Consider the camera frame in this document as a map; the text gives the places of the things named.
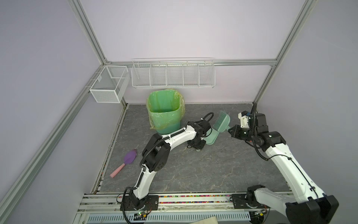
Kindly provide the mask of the mint green dustpan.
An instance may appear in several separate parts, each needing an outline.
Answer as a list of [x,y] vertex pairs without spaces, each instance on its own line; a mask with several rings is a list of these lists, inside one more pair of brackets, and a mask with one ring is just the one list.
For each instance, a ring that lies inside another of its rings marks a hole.
[[219,135],[219,132],[216,131],[215,129],[212,129],[212,131],[210,132],[208,137],[203,137],[202,139],[204,139],[206,141],[206,145],[213,145],[214,142],[216,141],[218,135]]

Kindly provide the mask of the mint green hand brush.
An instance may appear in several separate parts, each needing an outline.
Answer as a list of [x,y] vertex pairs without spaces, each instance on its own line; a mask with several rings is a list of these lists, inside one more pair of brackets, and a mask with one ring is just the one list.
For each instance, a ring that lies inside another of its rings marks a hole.
[[229,124],[230,124],[230,116],[225,113],[224,111],[221,111],[219,114],[218,119],[213,125],[213,129],[216,130],[219,133],[222,133],[226,130],[229,130]]

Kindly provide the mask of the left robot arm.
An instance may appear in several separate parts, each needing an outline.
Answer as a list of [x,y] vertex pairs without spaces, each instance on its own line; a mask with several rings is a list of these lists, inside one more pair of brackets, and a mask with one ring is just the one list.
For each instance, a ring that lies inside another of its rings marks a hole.
[[170,134],[154,134],[142,152],[141,173],[133,187],[127,187],[129,201],[135,206],[145,203],[149,188],[158,171],[167,163],[171,150],[186,143],[188,148],[201,151],[207,138],[213,132],[210,121],[214,113],[206,114],[199,121],[189,121],[186,126]]

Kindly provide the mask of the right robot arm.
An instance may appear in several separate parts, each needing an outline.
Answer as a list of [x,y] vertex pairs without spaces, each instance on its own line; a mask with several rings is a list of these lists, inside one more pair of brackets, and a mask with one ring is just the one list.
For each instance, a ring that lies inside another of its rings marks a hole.
[[228,132],[252,146],[261,159],[273,161],[293,196],[281,195],[259,184],[248,187],[243,201],[250,208],[265,205],[283,214],[292,224],[330,223],[339,207],[338,200],[315,184],[293,156],[286,140],[279,132],[269,131],[265,115],[257,113],[256,108],[257,104],[253,104],[250,112],[239,113],[240,124]]

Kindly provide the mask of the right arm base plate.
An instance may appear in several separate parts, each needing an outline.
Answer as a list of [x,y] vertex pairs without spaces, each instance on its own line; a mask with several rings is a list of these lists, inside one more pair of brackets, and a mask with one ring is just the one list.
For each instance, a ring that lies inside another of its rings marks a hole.
[[245,194],[232,194],[230,197],[235,209],[267,209],[267,206],[256,201],[250,201]]

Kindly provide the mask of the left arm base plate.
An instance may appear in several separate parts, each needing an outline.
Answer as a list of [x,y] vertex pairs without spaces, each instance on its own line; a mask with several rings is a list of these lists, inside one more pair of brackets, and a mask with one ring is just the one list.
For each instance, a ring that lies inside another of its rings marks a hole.
[[134,194],[126,195],[121,202],[120,210],[122,211],[157,211],[159,205],[159,196],[158,195],[148,195],[143,199],[137,199]]

